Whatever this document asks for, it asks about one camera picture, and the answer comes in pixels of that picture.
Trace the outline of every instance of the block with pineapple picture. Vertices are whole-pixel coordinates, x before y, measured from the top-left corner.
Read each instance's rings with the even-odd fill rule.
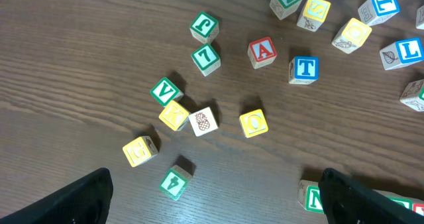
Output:
[[[218,124],[210,107],[189,115],[188,119],[197,137],[218,129]]]

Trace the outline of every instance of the toy block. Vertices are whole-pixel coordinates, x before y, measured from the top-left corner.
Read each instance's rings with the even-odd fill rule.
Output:
[[[300,180],[297,199],[306,211],[324,213],[317,182]]]
[[[359,9],[360,20],[368,25],[386,22],[400,11],[398,0],[367,0]]]
[[[191,174],[180,168],[178,165],[174,165],[169,169],[168,173],[166,173],[159,188],[168,197],[177,201],[183,194],[190,180]]]
[[[180,131],[187,124],[189,115],[190,113],[180,104],[175,101],[170,101],[159,115],[159,119],[173,131]]]
[[[180,100],[184,95],[168,78],[162,78],[150,90],[150,94],[163,107],[167,106],[171,100]]]
[[[404,68],[424,60],[423,45],[420,38],[397,41],[380,50],[385,70]]]
[[[406,198],[402,198],[402,197],[387,197],[388,199],[396,202],[399,205],[404,206],[405,208],[412,210],[412,201]]]
[[[218,20],[202,11],[191,24],[190,32],[201,43],[211,43],[219,33]]]
[[[260,135],[268,131],[264,113],[261,109],[240,116],[241,127],[246,138]]]
[[[270,7],[277,17],[282,20],[297,11],[302,0],[271,0]]]
[[[371,31],[371,27],[352,18],[337,33],[332,44],[343,52],[350,54],[364,44]]]
[[[331,3],[325,0],[307,0],[300,13],[297,25],[315,32],[324,23]]]
[[[122,150],[130,162],[131,167],[143,164],[158,154],[158,150],[149,136],[134,139],[125,145]]]
[[[189,115],[188,119],[197,137],[218,129],[218,124],[210,107]]]
[[[423,112],[424,111],[424,80],[411,82],[405,88],[400,97],[400,102],[410,108]]]
[[[309,85],[319,78],[319,59],[296,56],[289,63],[289,84]]]
[[[424,204],[414,203],[412,207],[412,211],[424,216]]]
[[[417,10],[417,22],[415,26],[418,29],[424,29],[424,6]]]
[[[200,72],[207,76],[221,66],[221,59],[210,44],[205,44],[191,54]]]
[[[254,69],[271,64],[277,57],[276,48],[272,44],[271,38],[266,37],[249,44],[247,56]]]

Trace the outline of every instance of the wooden surface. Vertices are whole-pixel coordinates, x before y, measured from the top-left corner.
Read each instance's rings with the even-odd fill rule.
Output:
[[[115,187],[109,223],[326,223],[297,203],[299,180],[317,181],[326,167],[424,199],[424,114],[399,102],[424,64],[384,71],[378,55],[423,38],[423,1],[398,0],[401,12],[351,55],[331,40],[365,0],[328,0],[316,33],[297,27],[297,15],[279,21],[269,1],[0,0],[0,217],[99,167]],[[222,66],[206,78],[190,58],[200,11],[220,22],[213,47]],[[247,45],[265,36],[278,57],[254,70]],[[296,55],[320,58],[317,82],[287,83]],[[196,138],[190,125],[165,126],[149,94],[163,76],[190,111],[212,106],[219,130]],[[257,107],[270,130],[246,139],[240,112]],[[139,134],[160,153],[131,168],[122,147]],[[195,170],[175,202],[159,184],[182,157]]]

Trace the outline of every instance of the tabletop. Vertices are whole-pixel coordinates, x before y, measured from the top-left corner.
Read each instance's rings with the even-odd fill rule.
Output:
[[[370,188],[423,198],[424,114],[399,102],[424,65],[385,71],[379,50],[423,38],[423,0],[372,27],[352,54],[331,41],[366,0],[327,0],[317,32],[280,21],[270,0],[0,0],[0,217],[100,168],[111,171],[108,223],[326,223],[297,202],[301,179],[332,167]],[[189,27],[219,21],[221,67],[204,77]],[[278,56],[253,69],[248,44],[269,36]],[[289,85],[294,56],[320,59],[320,78]],[[219,129],[175,132],[149,94],[168,77],[190,112],[210,107]],[[239,116],[262,108],[267,133],[245,138]],[[159,155],[132,168],[122,147],[149,135]],[[178,201],[159,185],[175,163],[193,178]]]

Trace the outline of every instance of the yellow letter block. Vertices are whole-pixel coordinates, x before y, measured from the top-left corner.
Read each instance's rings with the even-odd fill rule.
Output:
[[[132,167],[138,166],[158,154],[152,139],[148,136],[134,139],[125,145],[122,150]]]
[[[331,3],[325,0],[307,0],[297,20],[301,28],[315,32],[324,23]]]
[[[261,109],[240,116],[241,127],[246,138],[260,135],[268,131],[265,116]]]
[[[364,44],[371,32],[371,27],[355,18],[351,18],[334,37],[332,44],[343,52],[350,54]]]
[[[188,122],[190,113],[175,101],[169,102],[159,119],[169,126],[173,131],[180,131]]]

